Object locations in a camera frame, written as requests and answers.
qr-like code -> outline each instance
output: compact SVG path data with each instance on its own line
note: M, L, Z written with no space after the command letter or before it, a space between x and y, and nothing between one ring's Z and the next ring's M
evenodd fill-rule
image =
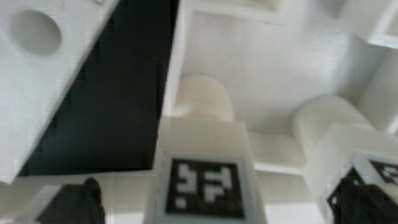
M385 183L398 184L398 165L371 161L376 173L382 176Z
M245 218L234 163L172 159L165 212Z

white wall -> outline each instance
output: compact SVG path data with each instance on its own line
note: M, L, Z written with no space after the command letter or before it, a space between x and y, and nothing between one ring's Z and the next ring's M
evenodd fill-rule
M344 1L300 0L284 25L195 13L183 74L224 83L236 120L250 130L289 134L303 102L327 93L357 100L385 49L337 22Z

white cylinder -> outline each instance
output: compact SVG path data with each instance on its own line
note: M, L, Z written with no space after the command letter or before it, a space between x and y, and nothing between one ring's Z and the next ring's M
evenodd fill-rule
M232 104L225 87L206 75L181 78L172 116L232 121Z

circular hole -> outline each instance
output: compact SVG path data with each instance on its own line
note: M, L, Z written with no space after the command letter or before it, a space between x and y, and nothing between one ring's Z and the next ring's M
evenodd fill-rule
M39 55L51 54L62 42L58 25L46 14L26 10L12 17L10 32L26 51Z

black panel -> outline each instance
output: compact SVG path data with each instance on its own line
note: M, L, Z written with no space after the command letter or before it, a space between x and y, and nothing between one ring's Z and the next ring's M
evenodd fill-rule
M120 0L19 175L151 169L176 8Z

